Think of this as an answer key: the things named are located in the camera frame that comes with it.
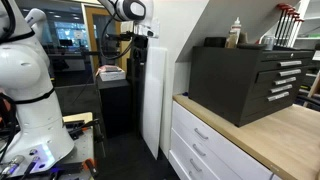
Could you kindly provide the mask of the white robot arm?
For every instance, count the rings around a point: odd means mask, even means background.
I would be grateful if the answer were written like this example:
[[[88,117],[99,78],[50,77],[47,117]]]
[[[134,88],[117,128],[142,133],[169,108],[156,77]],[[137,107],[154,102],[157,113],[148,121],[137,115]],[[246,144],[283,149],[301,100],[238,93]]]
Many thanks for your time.
[[[11,123],[1,147],[4,178],[47,171],[74,149],[40,42],[45,20],[38,9],[23,16],[15,0],[1,0],[1,116]]]

